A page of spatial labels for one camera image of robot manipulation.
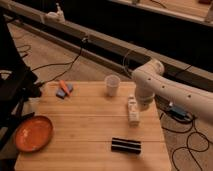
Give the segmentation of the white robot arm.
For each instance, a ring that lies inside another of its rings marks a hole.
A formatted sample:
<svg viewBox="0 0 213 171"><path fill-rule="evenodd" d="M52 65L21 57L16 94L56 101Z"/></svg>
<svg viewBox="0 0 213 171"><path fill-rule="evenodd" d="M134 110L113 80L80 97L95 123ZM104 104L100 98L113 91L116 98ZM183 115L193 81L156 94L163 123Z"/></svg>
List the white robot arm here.
<svg viewBox="0 0 213 171"><path fill-rule="evenodd" d="M159 60L151 59L132 72L137 102L148 105L158 95L213 124L213 93L164 78L164 71Z"/></svg>

